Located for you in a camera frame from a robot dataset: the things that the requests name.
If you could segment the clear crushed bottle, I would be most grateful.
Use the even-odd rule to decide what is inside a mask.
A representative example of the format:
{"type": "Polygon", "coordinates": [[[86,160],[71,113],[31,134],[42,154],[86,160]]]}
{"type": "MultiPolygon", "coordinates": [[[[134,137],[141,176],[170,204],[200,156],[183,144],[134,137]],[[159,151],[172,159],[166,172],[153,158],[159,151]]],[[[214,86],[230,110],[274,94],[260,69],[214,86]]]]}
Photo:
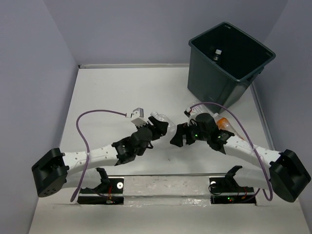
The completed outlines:
{"type": "Polygon", "coordinates": [[[219,50],[219,49],[216,49],[214,55],[213,55],[213,58],[212,58],[212,61],[216,64],[220,64],[221,62],[221,54],[222,54],[222,51],[219,50]]]}

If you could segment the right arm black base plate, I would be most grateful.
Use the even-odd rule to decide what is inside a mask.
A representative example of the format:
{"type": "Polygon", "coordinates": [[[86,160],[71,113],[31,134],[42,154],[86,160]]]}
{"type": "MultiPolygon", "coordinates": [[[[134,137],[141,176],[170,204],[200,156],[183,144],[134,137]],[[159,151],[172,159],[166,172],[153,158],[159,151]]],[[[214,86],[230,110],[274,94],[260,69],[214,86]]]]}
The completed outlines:
{"type": "Polygon", "coordinates": [[[253,204],[256,205],[253,187],[241,187],[234,180],[242,166],[234,166],[224,176],[210,177],[208,190],[212,205],[253,204]]]}

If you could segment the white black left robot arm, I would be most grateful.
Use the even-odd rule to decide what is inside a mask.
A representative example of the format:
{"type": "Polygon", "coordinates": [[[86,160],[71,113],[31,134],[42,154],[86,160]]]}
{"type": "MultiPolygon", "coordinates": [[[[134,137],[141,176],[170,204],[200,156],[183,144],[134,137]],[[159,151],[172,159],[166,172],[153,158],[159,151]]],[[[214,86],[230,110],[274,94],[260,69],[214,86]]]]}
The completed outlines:
{"type": "Polygon", "coordinates": [[[148,121],[138,118],[137,131],[130,136],[89,152],[61,152],[49,150],[31,168],[38,197],[51,196],[60,191],[67,178],[86,170],[130,163],[151,149],[151,142],[167,134],[168,122],[154,116],[148,121]]]}

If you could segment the clear bottle white cap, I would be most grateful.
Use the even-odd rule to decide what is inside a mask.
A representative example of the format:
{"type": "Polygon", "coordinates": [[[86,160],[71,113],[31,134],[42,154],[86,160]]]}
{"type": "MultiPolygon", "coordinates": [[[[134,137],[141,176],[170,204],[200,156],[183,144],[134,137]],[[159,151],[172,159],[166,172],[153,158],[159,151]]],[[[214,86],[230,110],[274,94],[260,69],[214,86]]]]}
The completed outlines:
{"type": "Polygon", "coordinates": [[[172,138],[176,134],[177,126],[169,119],[166,115],[160,114],[158,112],[151,112],[151,116],[154,117],[158,122],[160,122],[166,129],[166,137],[172,138]]]}

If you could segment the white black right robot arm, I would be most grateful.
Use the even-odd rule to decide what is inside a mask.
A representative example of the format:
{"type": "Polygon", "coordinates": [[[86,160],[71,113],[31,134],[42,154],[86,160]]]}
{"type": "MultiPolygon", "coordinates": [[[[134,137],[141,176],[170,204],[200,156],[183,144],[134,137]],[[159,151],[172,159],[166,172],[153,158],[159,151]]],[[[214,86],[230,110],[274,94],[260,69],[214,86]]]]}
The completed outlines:
{"type": "Polygon", "coordinates": [[[295,202],[312,177],[291,150],[273,151],[253,145],[227,130],[219,129],[208,113],[190,115],[188,122],[177,125],[170,143],[177,147],[206,142],[211,149],[237,157],[257,167],[256,170],[234,166],[224,179],[229,191],[256,187],[275,193],[287,202],[295,202]]]}

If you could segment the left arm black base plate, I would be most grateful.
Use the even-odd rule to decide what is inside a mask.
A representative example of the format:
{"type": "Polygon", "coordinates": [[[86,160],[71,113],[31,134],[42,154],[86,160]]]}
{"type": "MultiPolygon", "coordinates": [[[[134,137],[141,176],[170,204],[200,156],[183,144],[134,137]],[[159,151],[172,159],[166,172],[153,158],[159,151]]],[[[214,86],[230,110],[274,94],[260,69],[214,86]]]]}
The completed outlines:
{"type": "Polygon", "coordinates": [[[104,168],[96,168],[100,184],[81,188],[77,203],[80,205],[123,205],[124,177],[108,176],[104,168]]]}

